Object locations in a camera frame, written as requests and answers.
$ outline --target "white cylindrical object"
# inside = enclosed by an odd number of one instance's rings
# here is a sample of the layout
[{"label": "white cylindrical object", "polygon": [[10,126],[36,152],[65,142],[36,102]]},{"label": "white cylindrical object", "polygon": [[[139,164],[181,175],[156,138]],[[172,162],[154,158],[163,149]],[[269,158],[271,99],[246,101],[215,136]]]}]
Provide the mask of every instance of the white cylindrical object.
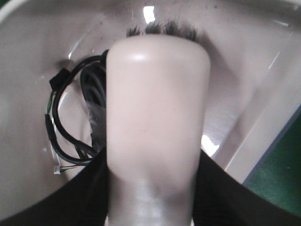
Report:
[{"label": "white cylindrical object", "polygon": [[188,226],[210,60],[167,35],[117,42],[107,58],[109,226]]}]

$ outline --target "black connector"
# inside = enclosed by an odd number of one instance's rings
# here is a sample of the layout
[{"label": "black connector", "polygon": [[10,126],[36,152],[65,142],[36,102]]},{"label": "black connector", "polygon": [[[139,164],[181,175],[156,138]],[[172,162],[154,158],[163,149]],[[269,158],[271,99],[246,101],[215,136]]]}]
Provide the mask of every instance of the black connector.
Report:
[{"label": "black connector", "polygon": [[63,68],[49,83],[53,91],[58,91],[70,77],[70,72]]}]

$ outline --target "black cable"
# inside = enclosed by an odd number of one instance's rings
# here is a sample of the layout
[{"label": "black cable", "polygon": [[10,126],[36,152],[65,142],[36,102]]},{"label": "black cable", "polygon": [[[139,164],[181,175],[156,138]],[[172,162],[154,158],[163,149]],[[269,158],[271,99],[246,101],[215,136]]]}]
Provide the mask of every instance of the black cable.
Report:
[{"label": "black cable", "polygon": [[94,70],[88,70],[88,72],[86,71],[85,73],[82,73],[83,79],[81,79],[81,85],[83,95],[86,100],[95,102],[96,104],[105,107],[105,60],[107,52],[108,51],[106,50],[101,56],[91,56],[87,59],[84,59],[70,73],[66,69],[62,69],[60,73],[54,78],[52,78],[50,81],[51,87],[53,88],[53,92],[55,92],[55,97],[52,103],[52,116],[54,124],[57,130],[61,133],[61,135],[75,146],[79,158],[74,158],[66,154],[60,148],[56,139],[54,126],[50,119],[49,113],[45,115],[48,137],[53,149],[57,152],[57,154],[62,159],[74,164],[87,165],[88,163],[90,163],[92,158],[96,156],[97,151],[93,147],[90,147],[82,141],[75,139],[65,130],[58,114],[59,101],[63,92],[65,91],[67,86],[72,82],[73,78],[78,74],[78,72],[80,72],[86,66],[91,65],[93,67],[96,67],[98,69],[98,72],[101,72],[101,76],[97,76],[94,73]]}]

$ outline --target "green wire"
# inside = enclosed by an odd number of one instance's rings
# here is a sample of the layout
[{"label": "green wire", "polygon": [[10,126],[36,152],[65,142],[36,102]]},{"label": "green wire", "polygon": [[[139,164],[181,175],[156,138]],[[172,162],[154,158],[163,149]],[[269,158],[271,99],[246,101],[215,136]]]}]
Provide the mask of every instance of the green wire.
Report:
[{"label": "green wire", "polygon": [[50,109],[51,109],[51,105],[52,105],[52,99],[53,99],[53,94],[54,94],[54,92],[52,91],[50,93],[50,97],[49,97],[48,104],[47,104],[47,114],[50,113]]}]

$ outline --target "white surface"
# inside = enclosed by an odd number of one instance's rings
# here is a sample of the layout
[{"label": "white surface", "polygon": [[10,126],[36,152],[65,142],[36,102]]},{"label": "white surface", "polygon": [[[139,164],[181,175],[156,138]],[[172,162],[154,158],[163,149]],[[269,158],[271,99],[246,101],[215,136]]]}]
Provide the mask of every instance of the white surface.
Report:
[{"label": "white surface", "polygon": [[177,37],[109,50],[109,225],[190,225],[209,70],[205,50]]},{"label": "white surface", "polygon": [[[255,128],[260,127],[255,126],[251,131],[252,126],[248,126],[241,132],[236,125],[244,118],[243,113],[256,91],[263,86],[273,88],[273,84],[265,83],[265,78],[274,76],[272,71],[278,64],[274,59],[281,57],[288,40],[297,42],[300,34],[298,23],[285,15],[225,0],[73,0],[72,4],[69,0],[44,0],[43,4],[31,0],[19,8],[18,2],[23,1],[13,0],[0,10],[0,219],[31,206],[66,182],[63,175],[53,175],[52,153],[44,126],[50,93],[48,80],[62,66],[70,69],[80,59],[102,53],[115,40],[124,38],[127,28],[136,25],[144,28],[146,5],[154,6],[158,22],[175,19],[204,32],[202,43],[212,62],[203,130],[206,151],[210,153],[214,153],[217,146],[222,148],[233,130],[237,133],[230,139],[229,150],[234,152],[244,137],[257,133]],[[283,62],[286,70],[282,71],[284,83],[279,87],[290,87],[289,81],[297,81],[293,74],[299,73],[296,67],[300,59],[299,45],[293,50],[296,54],[287,49]],[[61,118],[68,131],[88,142],[84,132],[88,131],[85,104],[71,101],[78,95],[80,92],[74,83],[62,100]],[[296,90],[289,95],[297,99],[300,93]],[[276,96],[265,98],[271,107],[277,102],[272,99]],[[259,123],[257,117],[263,108],[254,106],[252,117]],[[274,105],[274,108],[277,114],[274,120],[266,121],[266,133],[277,133],[295,106]],[[62,139],[60,144],[73,150]],[[245,174],[261,152],[264,150],[248,157],[248,164],[237,155],[231,162],[233,166],[239,162],[236,169],[228,164],[234,153],[225,152],[224,166],[235,172],[246,166]]]}]

